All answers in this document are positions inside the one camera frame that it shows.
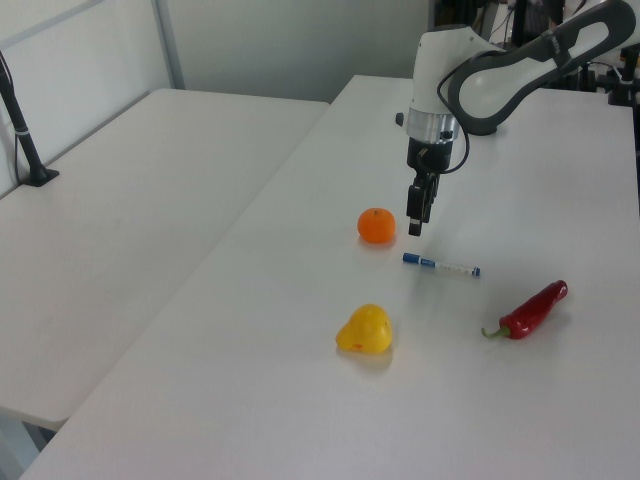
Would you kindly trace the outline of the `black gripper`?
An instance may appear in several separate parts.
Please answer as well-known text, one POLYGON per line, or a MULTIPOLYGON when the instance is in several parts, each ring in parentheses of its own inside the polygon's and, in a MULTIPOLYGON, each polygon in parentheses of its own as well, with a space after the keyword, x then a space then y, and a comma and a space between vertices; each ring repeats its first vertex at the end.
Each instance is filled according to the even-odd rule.
POLYGON ((406 216, 409 218, 408 233, 411 236, 420 236, 422 223, 430 221, 439 187, 439 174, 449 168, 452 149, 452 142, 425 143, 409 138, 407 165, 418 175, 429 173, 424 182, 424 191, 417 185, 408 188, 406 216))

